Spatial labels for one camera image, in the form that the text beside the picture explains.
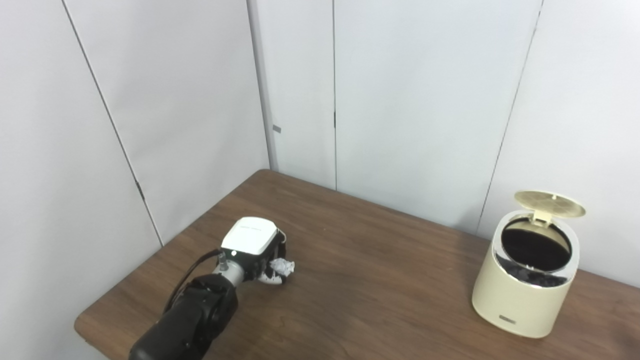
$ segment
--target trash can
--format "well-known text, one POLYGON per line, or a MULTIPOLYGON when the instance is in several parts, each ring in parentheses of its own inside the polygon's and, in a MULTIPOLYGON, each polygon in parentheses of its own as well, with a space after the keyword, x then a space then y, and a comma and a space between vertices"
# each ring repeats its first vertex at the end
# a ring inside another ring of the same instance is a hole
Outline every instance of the trash can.
POLYGON ((472 303, 495 326, 528 338, 553 329, 578 270, 578 237, 556 218, 581 217, 584 208, 562 195, 522 191, 526 210, 505 215, 489 246, 472 303))

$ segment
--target table surface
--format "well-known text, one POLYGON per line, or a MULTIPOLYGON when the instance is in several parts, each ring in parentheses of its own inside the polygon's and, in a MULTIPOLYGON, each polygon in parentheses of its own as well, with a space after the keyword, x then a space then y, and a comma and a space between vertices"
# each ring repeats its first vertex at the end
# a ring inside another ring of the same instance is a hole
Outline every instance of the table surface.
POLYGON ((240 285, 206 359, 640 359, 640 289, 580 271, 551 335, 521 338, 471 306, 488 241, 269 170, 91 305, 76 331, 127 359, 184 271, 245 216, 287 233, 296 272, 283 286, 240 285))

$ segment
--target white panel wall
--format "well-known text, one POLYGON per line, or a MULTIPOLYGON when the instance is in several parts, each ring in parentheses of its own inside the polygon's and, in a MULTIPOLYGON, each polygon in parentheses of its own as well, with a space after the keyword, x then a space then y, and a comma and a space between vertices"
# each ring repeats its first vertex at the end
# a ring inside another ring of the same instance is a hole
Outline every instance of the white panel wall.
POLYGON ((160 242, 62 3, 0 3, 0 49, 0 359, 104 359, 74 321, 160 242))
POLYGON ((338 191, 475 232, 539 9, 336 1, 338 191))
POLYGON ((66 3, 165 243, 269 166, 244 1, 66 3))
POLYGON ((332 1, 248 4, 271 168, 335 188, 332 1))
POLYGON ((581 267, 640 286, 640 3, 545 0, 479 227, 517 190, 583 203, 581 267))

